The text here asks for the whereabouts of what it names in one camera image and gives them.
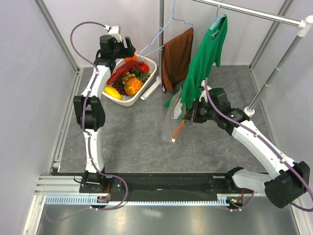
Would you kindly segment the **orange plastic pineapple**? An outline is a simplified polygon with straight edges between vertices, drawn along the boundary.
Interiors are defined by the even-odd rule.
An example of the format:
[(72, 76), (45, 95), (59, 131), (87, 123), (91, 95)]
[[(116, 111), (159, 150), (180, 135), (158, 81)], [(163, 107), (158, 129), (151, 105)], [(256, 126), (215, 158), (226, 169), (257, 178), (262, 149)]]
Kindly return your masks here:
[(135, 96), (148, 80), (150, 74), (142, 74), (140, 77), (130, 79), (124, 84), (124, 89), (128, 96)]

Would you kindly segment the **orange plastic orange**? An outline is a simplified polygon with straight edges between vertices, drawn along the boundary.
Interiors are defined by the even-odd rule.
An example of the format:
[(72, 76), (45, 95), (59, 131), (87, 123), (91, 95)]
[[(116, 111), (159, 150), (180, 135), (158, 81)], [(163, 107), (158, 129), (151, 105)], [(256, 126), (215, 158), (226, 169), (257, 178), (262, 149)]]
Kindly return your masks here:
[(126, 62), (126, 63), (131, 62), (131, 61), (137, 61), (137, 56), (134, 55), (133, 57), (127, 57), (127, 58), (125, 58), (125, 62)]

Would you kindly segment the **clear zip top bag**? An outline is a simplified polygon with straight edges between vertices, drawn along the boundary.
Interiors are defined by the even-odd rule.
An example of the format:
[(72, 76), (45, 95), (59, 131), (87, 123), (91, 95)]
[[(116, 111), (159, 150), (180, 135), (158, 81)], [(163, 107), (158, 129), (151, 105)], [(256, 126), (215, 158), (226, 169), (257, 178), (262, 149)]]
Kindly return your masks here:
[(174, 143), (184, 125), (185, 104), (181, 102), (182, 88), (171, 98), (163, 121), (161, 139)]

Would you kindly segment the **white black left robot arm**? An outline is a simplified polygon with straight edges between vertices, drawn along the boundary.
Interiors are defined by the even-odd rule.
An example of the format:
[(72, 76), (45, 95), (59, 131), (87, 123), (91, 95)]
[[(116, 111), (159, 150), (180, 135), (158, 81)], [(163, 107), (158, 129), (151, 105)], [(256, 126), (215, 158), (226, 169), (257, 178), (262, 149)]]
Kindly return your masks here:
[(101, 154), (101, 132), (106, 119), (101, 95), (116, 66), (116, 60), (132, 57), (134, 53), (135, 47), (130, 37), (125, 37), (125, 42), (118, 42), (113, 36), (101, 36), (100, 49), (92, 63), (92, 77), (82, 94), (73, 98), (76, 121), (83, 131), (87, 154), (80, 193), (103, 193), (107, 190)]

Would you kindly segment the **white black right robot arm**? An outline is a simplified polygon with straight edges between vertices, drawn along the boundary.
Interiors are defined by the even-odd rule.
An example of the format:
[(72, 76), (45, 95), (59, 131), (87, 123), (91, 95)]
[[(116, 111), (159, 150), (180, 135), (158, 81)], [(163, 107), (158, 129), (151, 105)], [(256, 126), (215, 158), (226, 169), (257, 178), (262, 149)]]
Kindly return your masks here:
[(310, 167), (297, 163), (272, 144), (255, 126), (254, 122), (239, 108), (232, 108), (222, 88), (201, 85), (199, 98), (195, 98), (184, 119), (194, 123), (214, 121), (248, 149), (265, 168), (266, 173), (248, 171), (236, 167), (228, 172), (224, 187), (234, 193), (240, 188), (263, 193), (278, 208), (305, 193), (313, 194), (309, 187)]

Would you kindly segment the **tan plastic longan bunch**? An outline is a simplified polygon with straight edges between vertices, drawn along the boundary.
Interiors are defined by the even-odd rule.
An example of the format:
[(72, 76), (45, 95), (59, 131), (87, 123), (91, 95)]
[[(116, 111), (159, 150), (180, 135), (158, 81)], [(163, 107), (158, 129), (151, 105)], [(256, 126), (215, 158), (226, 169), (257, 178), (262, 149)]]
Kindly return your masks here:
[(135, 78), (135, 77), (136, 77), (136, 74), (135, 74), (135, 73), (127, 72), (127, 73), (125, 74), (125, 76), (122, 77), (122, 83), (125, 84), (125, 83), (128, 82), (130, 79)]

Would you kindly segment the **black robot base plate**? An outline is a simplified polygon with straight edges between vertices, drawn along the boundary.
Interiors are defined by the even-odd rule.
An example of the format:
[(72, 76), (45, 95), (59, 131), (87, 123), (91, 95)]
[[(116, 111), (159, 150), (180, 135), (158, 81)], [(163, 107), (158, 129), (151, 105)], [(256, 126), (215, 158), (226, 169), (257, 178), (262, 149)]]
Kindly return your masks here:
[(219, 194), (248, 195), (229, 173), (120, 173), (106, 176), (107, 190), (100, 196), (131, 199), (212, 199)]

